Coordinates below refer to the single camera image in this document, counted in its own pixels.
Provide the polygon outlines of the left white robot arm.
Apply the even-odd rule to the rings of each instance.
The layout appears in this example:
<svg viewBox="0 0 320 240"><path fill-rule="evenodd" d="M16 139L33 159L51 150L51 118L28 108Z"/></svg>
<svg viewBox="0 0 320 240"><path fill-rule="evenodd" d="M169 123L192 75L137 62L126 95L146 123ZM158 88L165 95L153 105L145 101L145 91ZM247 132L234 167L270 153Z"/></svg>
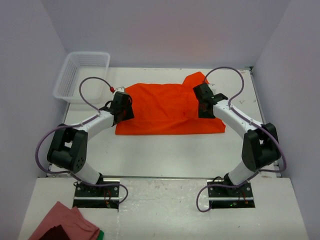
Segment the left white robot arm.
<svg viewBox="0 0 320 240"><path fill-rule="evenodd" d="M62 124L54 131L47 161L69 171L78 181L86 185L86 190L97 197L103 193L102 175L87 163L88 142L102 131L120 122L134 118L132 98L123 87L113 93L110 105L105 105L98 113L86 120L68 126Z"/></svg>

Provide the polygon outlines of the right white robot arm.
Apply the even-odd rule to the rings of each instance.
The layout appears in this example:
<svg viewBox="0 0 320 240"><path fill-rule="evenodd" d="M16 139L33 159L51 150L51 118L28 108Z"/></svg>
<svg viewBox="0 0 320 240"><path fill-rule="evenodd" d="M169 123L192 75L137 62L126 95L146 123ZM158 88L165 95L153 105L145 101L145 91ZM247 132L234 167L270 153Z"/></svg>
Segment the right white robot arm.
<svg viewBox="0 0 320 240"><path fill-rule="evenodd" d="M222 93L214 94L207 83L193 88L198 101L198 117L218 118L231 127L242 139L240 163L223 177L221 184L227 196L233 197L241 191L241 185L264 167L281 158L276 127L250 118Z"/></svg>

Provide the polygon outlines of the orange t shirt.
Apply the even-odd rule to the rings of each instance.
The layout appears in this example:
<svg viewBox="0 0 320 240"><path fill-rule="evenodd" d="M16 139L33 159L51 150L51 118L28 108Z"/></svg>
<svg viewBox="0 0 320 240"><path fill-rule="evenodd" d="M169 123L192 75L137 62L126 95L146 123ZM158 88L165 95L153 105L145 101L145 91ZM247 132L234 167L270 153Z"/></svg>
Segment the orange t shirt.
<svg viewBox="0 0 320 240"><path fill-rule="evenodd" d="M203 83L198 71L183 83L136 83L125 89L132 97L134 118L116 125L115 134L194 135L223 134L226 125L218 118L199 118L198 101L193 88Z"/></svg>

